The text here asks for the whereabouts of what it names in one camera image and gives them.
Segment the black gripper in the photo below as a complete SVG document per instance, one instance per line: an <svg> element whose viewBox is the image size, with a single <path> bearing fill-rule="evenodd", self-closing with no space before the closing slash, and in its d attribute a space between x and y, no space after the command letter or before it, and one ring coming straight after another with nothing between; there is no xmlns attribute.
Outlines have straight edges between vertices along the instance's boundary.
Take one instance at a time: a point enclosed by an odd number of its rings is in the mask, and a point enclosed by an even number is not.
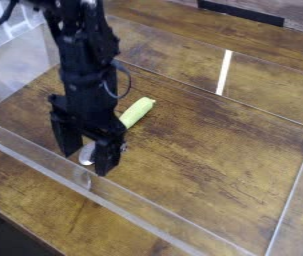
<svg viewBox="0 0 303 256"><path fill-rule="evenodd" d="M48 102L52 131L59 149L70 157L83 146L82 136L115 137L126 127L115 115L118 100L116 66L108 65L99 72L80 76L60 71L64 94L51 94ZM119 165L124 140L100 139L95 142L95 172L106 176Z"/></svg>

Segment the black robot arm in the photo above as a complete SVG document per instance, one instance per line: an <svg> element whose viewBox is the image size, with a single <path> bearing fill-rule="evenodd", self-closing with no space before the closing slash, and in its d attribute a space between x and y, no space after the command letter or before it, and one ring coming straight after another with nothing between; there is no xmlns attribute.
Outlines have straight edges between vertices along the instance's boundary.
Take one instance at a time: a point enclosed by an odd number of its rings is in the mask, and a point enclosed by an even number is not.
<svg viewBox="0 0 303 256"><path fill-rule="evenodd" d="M48 97L52 130L64 155L95 141L91 158L99 176L119 165L126 126L115 115L118 100L119 38L106 15L103 0L30 0L43 10L55 40L64 85Z"/></svg>

